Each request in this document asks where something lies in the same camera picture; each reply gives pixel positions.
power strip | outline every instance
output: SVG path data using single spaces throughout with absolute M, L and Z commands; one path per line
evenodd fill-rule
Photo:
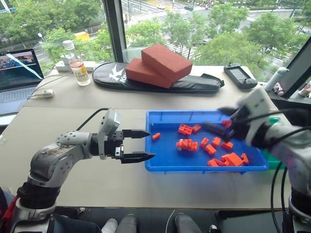
M 83 61 L 83 63 L 84 63 L 84 66 L 86 67 L 86 70 L 88 72 L 94 71 L 94 68 L 96 66 L 96 62 Z M 59 61 L 58 63 L 56 63 L 55 68 L 58 71 L 70 71 L 71 70 L 70 66 L 66 66 L 63 61 Z

car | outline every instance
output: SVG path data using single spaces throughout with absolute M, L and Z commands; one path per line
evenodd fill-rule
M 157 5 L 156 7 L 157 7 L 157 9 L 160 9 L 160 10 L 164 10 L 165 9 L 165 7 L 163 5 L 161 5 L 161 4 Z
M 199 46 L 199 45 L 205 45 L 207 43 L 208 40 L 200 40 L 199 42 L 193 42 L 192 45 L 193 46 Z
M 193 6 L 185 6 L 184 8 L 187 11 L 193 11 Z

white sneaker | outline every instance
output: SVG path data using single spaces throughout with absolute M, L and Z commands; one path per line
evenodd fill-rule
M 114 233 L 117 227 L 118 227 L 118 222 L 114 218 L 111 218 L 103 226 L 102 233 Z

laptop screen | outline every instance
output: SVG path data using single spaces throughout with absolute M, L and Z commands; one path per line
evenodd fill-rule
M 33 50 L 0 54 L 0 90 L 38 84 L 42 78 Z

white logo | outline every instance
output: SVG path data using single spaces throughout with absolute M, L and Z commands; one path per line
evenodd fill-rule
M 122 83 L 125 83 L 126 81 L 126 74 L 124 73 L 124 75 L 122 75 L 124 69 L 121 69 L 119 71 L 117 71 L 117 64 L 115 64 L 115 66 L 112 68 L 112 73 L 109 74 L 109 78 L 112 78 L 115 81 L 119 81 Z

